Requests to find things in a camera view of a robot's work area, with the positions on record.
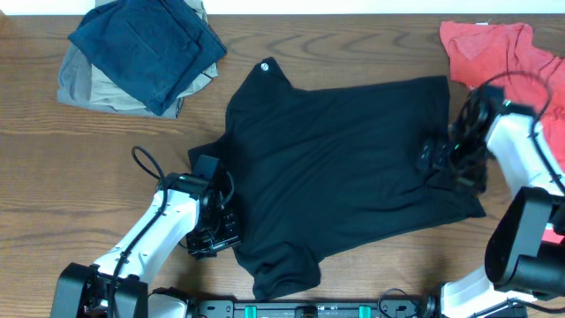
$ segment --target wood grain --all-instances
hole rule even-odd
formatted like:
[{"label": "wood grain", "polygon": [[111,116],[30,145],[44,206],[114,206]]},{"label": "wood grain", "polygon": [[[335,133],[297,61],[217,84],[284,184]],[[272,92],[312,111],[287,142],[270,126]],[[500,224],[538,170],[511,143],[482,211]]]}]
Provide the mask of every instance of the wood grain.
[{"label": "wood grain", "polygon": [[[275,57],[303,89],[447,75],[438,27],[448,19],[528,22],[537,46],[565,55],[563,16],[212,16],[229,49],[218,65],[221,76],[186,99],[180,119],[166,120],[57,103],[66,36],[80,17],[10,17],[0,29],[0,316],[48,316],[64,267],[90,264],[147,209],[154,180],[133,163],[130,148],[147,148],[166,171],[189,170],[186,150],[222,134],[230,97],[262,58]],[[457,83],[450,89],[453,117],[466,92]],[[321,285],[287,299],[375,299],[391,287],[424,292],[462,277],[483,262],[510,203],[495,163],[481,201],[486,218],[327,258]],[[252,283],[231,251],[195,262],[176,250],[152,287],[252,299]]]}]

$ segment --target red t-shirt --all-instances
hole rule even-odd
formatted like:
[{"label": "red t-shirt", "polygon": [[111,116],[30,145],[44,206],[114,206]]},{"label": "red t-shirt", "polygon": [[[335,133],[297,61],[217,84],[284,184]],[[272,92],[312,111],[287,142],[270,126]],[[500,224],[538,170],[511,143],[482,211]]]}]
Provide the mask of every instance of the red t-shirt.
[{"label": "red t-shirt", "polygon": [[[478,87],[494,75],[506,71],[537,73],[547,80],[554,98],[541,118],[547,143],[565,170],[565,63],[562,57],[537,49],[531,44],[531,26],[476,25],[442,22],[440,37],[448,52],[451,79],[469,88]],[[533,79],[514,75],[496,80],[504,86],[506,98],[541,111],[546,100],[545,89]]]}]

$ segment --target fabric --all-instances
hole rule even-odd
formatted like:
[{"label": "fabric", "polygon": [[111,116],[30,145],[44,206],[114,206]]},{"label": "fabric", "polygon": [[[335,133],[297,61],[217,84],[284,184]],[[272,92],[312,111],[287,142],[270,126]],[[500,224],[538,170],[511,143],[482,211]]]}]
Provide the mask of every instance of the fabric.
[{"label": "fabric", "polygon": [[[114,0],[96,0],[96,6],[109,4]],[[196,12],[196,14],[205,23],[207,23],[207,14],[204,4],[201,0],[185,0],[185,2]],[[185,97],[197,93],[212,81],[212,78],[218,76],[218,69],[215,63],[212,63],[202,74],[188,86],[188,88],[178,95]],[[118,87],[111,79],[108,78],[96,66],[92,66],[92,90],[90,102],[94,104],[102,104],[112,106],[116,110],[134,110],[144,109],[146,106],[129,96],[122,88]]]},{"label": "fabric", "polygon": [[217,35],[182,0],[105,4],[87,13],[69,40],[156,115],[226,54]]},{"label": "fabric", "polygon": [[[157,117],[157,115],[147,108],[116,110],[108,105],[91,103],[91,77],[91,64],[88,63],[87,58],[76,46],[70,44],[64,54],[63,63],[59,72],[59,90],[56,95],[57,101],[89,110],[132,116]],[[159,117],[177,118],[182,108],[183,98],[177,98]]]},{"label": "fabric", "polygon": [[[533,31],[524,23],[474,25],[442,22],[441,42],[449,55],[451,79],[469,88],[506,71],[527,71],[547,80],[554,98],[541,118],[547,143],[565,169],[565,64],[562,57],[535,48]],[[544,88],[532,79],[510,76],[494,82],[505,87],[509,100],[529,104],[539,112],[546,100]]]},{"label": "fabric", "polygon": [[362,244],[466,217],[476,198],[449,171],[416,168],[424,141],[445,136],[445,77],[366,87],[294,88],[270,57],[231,98],[226,132],[189,150],[231,172],[243,227],[237,262],[272,299],[320,283],[318,263]]}]

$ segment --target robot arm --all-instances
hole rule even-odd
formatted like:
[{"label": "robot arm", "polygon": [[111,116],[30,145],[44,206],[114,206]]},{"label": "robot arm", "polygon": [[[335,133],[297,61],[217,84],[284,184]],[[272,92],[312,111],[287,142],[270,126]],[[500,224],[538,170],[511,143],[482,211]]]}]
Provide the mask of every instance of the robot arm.
[{"label": "robot arm", "polygon": [[[188,253],[197,259],[239,244],[237,217],[225,208],[224,189],[233,191],[231,176],[218,159],[205,155],[192,174],[170,173],[160,180],[149,209],[119,243],[93,265],[71,263],[63,271],[51,317],[87,317],[112,310],[120,318],[185,318],[189,299],[170,291],[147,297],[148,286],[183,237]],[[161,207],[162,213],[154,220]],[[126,258],[119,267],[123,255]],[[114,289],[113,280],[117,281]]]},{"label": "robot arm", "polygon": [[[441,288],[441,313],[447,317],[480,317],[484,316],[481,313],[492,314],[504,309],[509,299],[530,303],[565,294],[565,250],[563,246],[542,241],[546,228],[563,233],[563,193],[532,141],[535,113],[501,100],[498,88],[490,89],[489,97],[499,96],[498,102],[496,97],[489,98],[490,102],[504,109],[490,104],[487,106],[490,113],[466,119],[482,117],[483,122],[479,123],[479,126],[484,125],[482,132],[479,130],[476,134],[484,135],[486,150],[499,162],[515,199],[489,240],[485,265]],[[474,98],[477,96],[470,96],[468,102],[473,102]],[[469,123],[458,124],[460,129],[470,126]],[[541,123],[535,123],[533,131],[542,155],[554,173],[561,176],[561,168],[546,144]],[[472,150],[478,148],[473,142],[469,144]]]}]

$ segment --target clothing pile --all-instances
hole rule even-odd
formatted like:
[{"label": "clothing pile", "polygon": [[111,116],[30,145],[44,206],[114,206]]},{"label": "clothing pile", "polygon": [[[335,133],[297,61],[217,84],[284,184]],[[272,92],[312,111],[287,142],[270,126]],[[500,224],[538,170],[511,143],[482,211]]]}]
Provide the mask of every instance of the clothing pile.
[{"label": "clothing pile", "polygon": [[201,0],[96,0],[69,40],[58,101],[148,117],[176,118],[226,54]]}]

